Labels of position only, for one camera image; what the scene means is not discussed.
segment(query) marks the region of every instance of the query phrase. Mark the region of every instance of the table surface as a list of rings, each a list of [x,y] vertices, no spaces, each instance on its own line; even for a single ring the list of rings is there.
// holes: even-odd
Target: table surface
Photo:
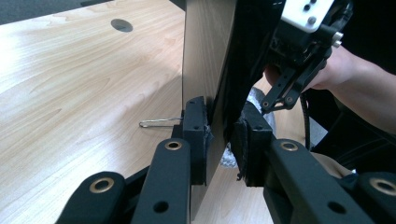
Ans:
[[[184,19],[167,0],[116,0],[0,26],[1,223],[53,223],[88,176],[149,165],[171,130],[138,123],[180,114]],[[277,137],[303,142],[301,117],[276,112]],[[193,223],[272,222],[237,173],[218,168]]]

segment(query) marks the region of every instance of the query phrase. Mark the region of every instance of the person's arm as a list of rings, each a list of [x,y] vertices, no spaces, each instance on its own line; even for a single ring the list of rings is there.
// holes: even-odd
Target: person's arm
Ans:
[[[267,79],[274,80],[271,69]],[[396,133],[396,76],[346,49],[333,49],[327,65],[308,85],[329,90],[356,114],[389,133]]]

